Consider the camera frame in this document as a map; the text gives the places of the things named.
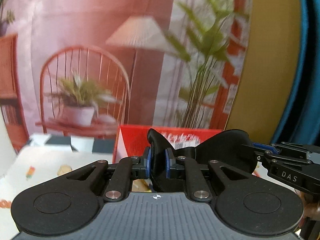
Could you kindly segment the black eye mask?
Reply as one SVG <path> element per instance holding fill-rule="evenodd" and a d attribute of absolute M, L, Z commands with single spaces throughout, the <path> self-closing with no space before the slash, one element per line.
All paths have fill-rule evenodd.
<path fill-rule="evenodd" d="M 257 159 L 249 135 L 240 129 L 231 129 L 205 140 L 196 147 L 172 149 L 174 156 L 183 155 L 195 159 L 198 164 L 207 164 L 210 160 L 221 161 L 247 173 L 253 173 Z M 165 150 L 154 143 L 151 146 L 150 180 L 156 192 L 183 191 L 183 183 L 178 179 L 167 179 L 165 176 Z"/>

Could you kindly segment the printed room scene backdrop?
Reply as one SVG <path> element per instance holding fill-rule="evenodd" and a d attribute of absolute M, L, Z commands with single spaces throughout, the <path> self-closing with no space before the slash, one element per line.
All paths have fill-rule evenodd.
<path fill-rule="evenodd" d="M 252 0 L 1 0 L 1 116 L 111 139 L 121 125 L 225 129 Z"/>

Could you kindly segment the red strawberry cardboard box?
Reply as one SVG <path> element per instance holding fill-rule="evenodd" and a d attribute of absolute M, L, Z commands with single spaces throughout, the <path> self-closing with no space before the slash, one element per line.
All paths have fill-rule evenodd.
<path fill-rule="evenodd" d="M 112 163 L 130 156 L 141 156 L 151 143 L 160 148 L 195 147 L 222 132 L 221 129 L 151 127 L 120 125 L 116 136 Z"/>

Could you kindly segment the teal blue curtain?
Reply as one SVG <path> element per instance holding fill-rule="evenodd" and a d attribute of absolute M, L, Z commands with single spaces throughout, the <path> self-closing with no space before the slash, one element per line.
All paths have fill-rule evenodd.
<path fill-rule="evenodd" d="M 319 145 L 319 0 L 300 0 L 300 12 L 296 73 L 271 142 Z"/>

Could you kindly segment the yellow board panel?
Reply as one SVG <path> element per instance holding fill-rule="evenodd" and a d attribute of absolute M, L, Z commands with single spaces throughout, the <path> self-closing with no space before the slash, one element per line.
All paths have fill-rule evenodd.
<path fill-rule="evenodd" d="M 299 39 L 299 0 L 253 0 L 248 49 L 228 129 L 270 142 L 291 91 Z"/>

